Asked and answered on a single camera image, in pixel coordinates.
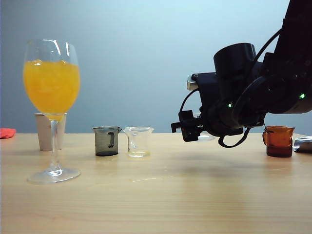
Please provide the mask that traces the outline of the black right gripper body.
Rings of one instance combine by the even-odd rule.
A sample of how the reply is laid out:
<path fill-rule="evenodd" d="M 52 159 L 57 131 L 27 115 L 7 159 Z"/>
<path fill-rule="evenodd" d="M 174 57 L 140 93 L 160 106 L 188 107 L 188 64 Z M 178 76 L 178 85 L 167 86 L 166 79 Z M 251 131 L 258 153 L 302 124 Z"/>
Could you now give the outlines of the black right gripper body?
<path fill-rule="evenodd" d="M 243 133 L 243 127 L 233 122 L 233 103 L 222 99 L 214 72 L 192 74 L 198 85 L 202 106 L 201 120 L 205 130 L 215 137 L 235 136 Z"/>

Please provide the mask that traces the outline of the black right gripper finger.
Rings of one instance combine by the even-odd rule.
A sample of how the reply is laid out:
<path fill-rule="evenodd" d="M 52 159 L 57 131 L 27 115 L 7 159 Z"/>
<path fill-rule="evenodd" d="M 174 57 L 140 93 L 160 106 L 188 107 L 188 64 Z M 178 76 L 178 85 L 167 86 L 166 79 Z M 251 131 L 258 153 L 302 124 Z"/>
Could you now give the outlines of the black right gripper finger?
<path fill-rule="evenodd" d="M 176 133 L 177 129 L 185 132 L 186 130 L 193 128 L 195 125 L 195 118 L 192 110 L 180 111 L 178 113 L 178 118 L 178 122 L 171 123 L 172 133 Z"/>
<path fill-rule="evenodd" d="M 202 124 L 200 122 L 182 122 L 181 131 L 185 142 L 197 141 L 202 132 Z"/>

